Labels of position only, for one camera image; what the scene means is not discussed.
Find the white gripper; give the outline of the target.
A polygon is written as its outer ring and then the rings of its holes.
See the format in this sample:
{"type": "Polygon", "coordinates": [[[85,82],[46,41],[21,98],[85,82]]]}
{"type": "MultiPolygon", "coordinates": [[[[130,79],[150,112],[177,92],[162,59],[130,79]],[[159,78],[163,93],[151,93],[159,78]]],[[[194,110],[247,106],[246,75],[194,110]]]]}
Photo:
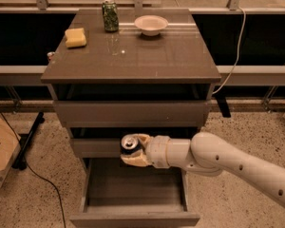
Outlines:
{"type": "Polygon", "coordinates": [[[132,155],[121,155],[121,159],[124,163],[132,166],[146,167],[150,163],[156,168],[169,168],[169,164],[166,158],[166,149],[169,144],[169,137],[166,136],[156,136],[150,140],[150,136],[147,134],[131,134],[136,135],[142,146],[145,148],[145,153],[140,153],[136,156],[132,155]]]}

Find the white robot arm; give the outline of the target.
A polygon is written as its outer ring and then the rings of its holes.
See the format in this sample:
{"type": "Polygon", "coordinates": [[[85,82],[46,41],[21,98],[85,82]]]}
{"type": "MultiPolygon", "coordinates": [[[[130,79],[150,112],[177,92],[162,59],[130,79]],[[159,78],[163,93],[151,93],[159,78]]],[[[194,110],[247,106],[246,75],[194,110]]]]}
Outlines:
{"type": "Polygon", "coordinates": [[[192,139],[128,134],[121,140],[121,159],[132,166],[178,167],[210,177],[227,171],[285,208],[285,168],[249,155],[211,133],[200,132],[192,139]]]}

